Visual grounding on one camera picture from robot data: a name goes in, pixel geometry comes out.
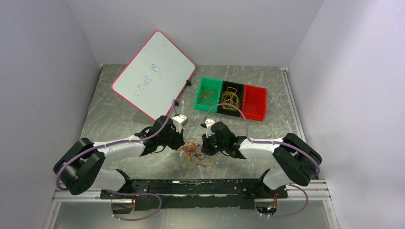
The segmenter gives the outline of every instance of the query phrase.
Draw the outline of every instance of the green bin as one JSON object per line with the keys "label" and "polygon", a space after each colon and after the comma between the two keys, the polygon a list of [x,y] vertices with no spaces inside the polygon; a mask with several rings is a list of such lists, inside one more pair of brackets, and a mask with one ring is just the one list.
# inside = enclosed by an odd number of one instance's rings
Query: green bin
{"label": "green bin", "polygon": [[219,96],[222,89],[222,80],[201,78],[198,91],[195,96],[194,108],[198,110],[208,111],[212,106],[219,103]]}

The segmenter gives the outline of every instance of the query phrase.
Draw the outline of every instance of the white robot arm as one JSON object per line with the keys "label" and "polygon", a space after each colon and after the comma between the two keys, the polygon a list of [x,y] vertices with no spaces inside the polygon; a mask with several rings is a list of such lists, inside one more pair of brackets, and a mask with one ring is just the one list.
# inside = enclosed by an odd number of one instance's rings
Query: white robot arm
{"label": "white robot arm", "polygon": [[[278,139],[249,139],[247,136],[236,137],[223,122],[207,119],[202,125],[206,133],[202,135],[204,152],[214,155],[221,152],[233,158],[275,158],[277,168],[265,172],[263,183],[275,190],[286,184],[296,183],[307,186],[316,175],[322,157],[297,135],[289,133]],[[303,154],[293,154],[295,147]]]}

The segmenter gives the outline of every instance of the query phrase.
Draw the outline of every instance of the tangled rubber bands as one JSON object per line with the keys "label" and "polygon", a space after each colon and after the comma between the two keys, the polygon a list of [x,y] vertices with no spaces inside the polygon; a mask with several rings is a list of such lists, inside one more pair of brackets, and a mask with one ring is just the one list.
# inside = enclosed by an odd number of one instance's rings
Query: tangled rubber bands
{"label": "tangled rubber bands", "polygon": [[[235,88],[227,87],[226,91],[224,91],[222,93],[221,103],[232,104],[232,105],[236,106],[237,108],[240,108],[240,105],[239,105],[240,101],[239,101],[239,97],[236,95],[236,92],[237,92],[237,90]],[[226,110],[236,111],[236,108],[231,107],[231,106],[222,105],[221,107]]]}
{"label": "tangled rubber bands", "polygon": [[218,90],[208,88],[202,90],[199,97],[199,102],[205,105],[215,105],[218,97]]}
{"label": "tangled rubber bands", "polygon": [[203,146],[200,145],[194,138],[187,139],[184,146],[181,147],[181,151],[187,156],[187,161],[199,166],[210,166],[214,163],[214,156],[211,156],[211,161],[209,163],[203,162],[207,155],[203,153]]}

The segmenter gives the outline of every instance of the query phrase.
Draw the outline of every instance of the plastic bin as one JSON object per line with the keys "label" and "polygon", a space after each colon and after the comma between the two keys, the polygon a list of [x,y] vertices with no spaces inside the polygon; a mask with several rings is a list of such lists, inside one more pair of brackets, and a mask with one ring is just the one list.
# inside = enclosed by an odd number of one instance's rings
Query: plastic bin
{"label": "plastic bin", "polygon": [[263,121],[267,109],[267,89],[245,85],[242,112],[246,118]]}
{"label": "plastic bin", "polygon": [[[232,91],[232,92],[234,92],[234,89],[236,89],[236,95],[238,97],[239,109],[242,109],[243,108],[242,106],[243,106],[244,87],[245,87],[244,84],[223,81],[222,89],[221,89],[221,96],[219,97],[219,103],[220,104],[222,103],[221,99],[222,99],[224,92],[227,90],[227,88],[231,88],[230,91]],[[235,117],[241,116],[237,110],[236,111],[228,110],[228,109],[223,108],[222,106],[218,107],[217,113],[224,114],[224,115],[231,115],[231,116],[235,116]]]}
{"label": "plastic bin", "polygon": [[[201,78],[198,91],[195,96],[194,108],[208,111],[212,106],[218,104],[219,95],[221,93],[222,80]],[[218,107],[214,108],[212,112],[216,113]]]}

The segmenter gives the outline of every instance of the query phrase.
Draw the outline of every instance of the whiteboard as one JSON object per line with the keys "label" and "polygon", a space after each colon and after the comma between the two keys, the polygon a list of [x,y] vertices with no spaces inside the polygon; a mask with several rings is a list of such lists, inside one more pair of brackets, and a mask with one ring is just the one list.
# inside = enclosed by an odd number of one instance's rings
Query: whiteboard
{"label": "whiteboard", "polygon": [[195,70],[195,65],[156,31],[124,68],[111,89],[156,120],[166,115]]}

